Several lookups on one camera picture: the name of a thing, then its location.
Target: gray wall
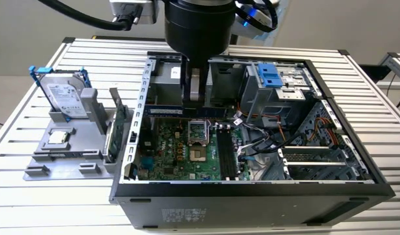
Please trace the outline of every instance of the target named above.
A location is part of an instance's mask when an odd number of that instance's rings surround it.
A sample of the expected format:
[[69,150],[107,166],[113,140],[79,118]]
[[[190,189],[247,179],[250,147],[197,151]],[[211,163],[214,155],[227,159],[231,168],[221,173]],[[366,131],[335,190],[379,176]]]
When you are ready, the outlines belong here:
[[[107,0],[61,1],[111,19]],[[91,35],[162,38],[162,11],[157,24],[113,32],[63,17],[37,0],[0,0],[0,75],[23,75],[30,64],[45,65],[65,36]],[[343,48],[359,63],[375,63],[386,51],[400,52],[400,0],[290,0],[274,46]]]
[[346,49],[375,64],[400,52],[400,0],[291,0],[274,46]]
[[[93,17],[113,18],[107,0],[61,2]],[[163,38],[162,11],[154,25],[139,25],[121,32],[78,23],[37,0],[0,0],[0,75],[25,75],[30,64],[46,64],[63,37],[93,35]]]

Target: gray floor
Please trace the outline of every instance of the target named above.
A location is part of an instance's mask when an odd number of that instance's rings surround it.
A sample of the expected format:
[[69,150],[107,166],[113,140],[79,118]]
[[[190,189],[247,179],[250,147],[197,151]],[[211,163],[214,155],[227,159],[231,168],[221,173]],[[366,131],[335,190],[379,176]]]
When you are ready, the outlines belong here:
[[0,76],[0,122],[5,123],[31,85],[27,76]]

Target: blue led light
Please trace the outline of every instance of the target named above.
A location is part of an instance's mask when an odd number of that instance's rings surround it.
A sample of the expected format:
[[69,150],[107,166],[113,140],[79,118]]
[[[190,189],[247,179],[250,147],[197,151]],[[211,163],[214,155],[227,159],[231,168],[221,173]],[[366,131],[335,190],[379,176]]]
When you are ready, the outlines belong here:
[[249,15],[253,17],[255,15],[257,10],[254,8],[251,8]]

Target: blue plastic latch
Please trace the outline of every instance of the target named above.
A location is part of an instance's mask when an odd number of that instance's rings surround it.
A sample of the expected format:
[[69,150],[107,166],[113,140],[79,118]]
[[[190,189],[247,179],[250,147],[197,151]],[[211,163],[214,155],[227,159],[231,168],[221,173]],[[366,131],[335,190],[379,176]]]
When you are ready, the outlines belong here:
[[34,80],[35,85],[39,87],[39,82],[38,82],[38,79],[37,79],[37,75],[35,75],[35,73],[34,73],[34,70],[35,70],[35,66],[31,65],[31,66],[29,67],[29,75],[30,75],[31,79]]
[[283,83],[278,76],[277,68],[273,64],[257,64],[257,73],[263,81],[263,87],[282,87]]
[[90,81],[89,81],[89,77],[87,77],[87,71],[83,69],[83,67],[81,67],[79,69],[79,73],[83,77],[83,81],[85,81],[85,87],[91,87]]
[[38,73],[50,73],[50,72],[53,72],[53,68],[51,67],[39,67],[37,69],[37,72]]

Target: green circuit board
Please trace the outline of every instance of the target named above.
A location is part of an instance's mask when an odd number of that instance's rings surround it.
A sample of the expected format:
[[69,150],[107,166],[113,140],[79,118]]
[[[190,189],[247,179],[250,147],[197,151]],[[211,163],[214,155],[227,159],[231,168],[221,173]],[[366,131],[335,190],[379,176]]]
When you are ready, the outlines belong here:
[[[189,146],[187,122],[159,123],[153,168],[147,172],[141,170],[139,180],[221,180],[215,130],[207,131],[206,147]],[[242,141],[239,129],[231,131],[231,138],[235,144]],[[247,169],[243,172],[239,180],[249,179]]]

